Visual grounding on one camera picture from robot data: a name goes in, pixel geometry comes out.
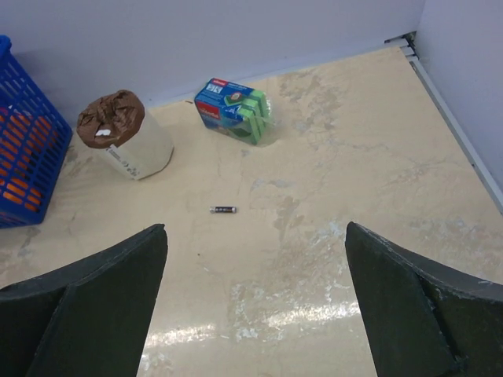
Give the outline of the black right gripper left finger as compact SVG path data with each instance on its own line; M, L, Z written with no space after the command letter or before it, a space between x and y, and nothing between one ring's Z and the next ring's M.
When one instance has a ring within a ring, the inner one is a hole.
M167 260L155 224L1 289L3 376L135 376Z

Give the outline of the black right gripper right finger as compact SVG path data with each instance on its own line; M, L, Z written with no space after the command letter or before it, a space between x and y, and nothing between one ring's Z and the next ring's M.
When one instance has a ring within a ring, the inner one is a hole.
M502 286L354 222L345 249L379 376L500 376Z

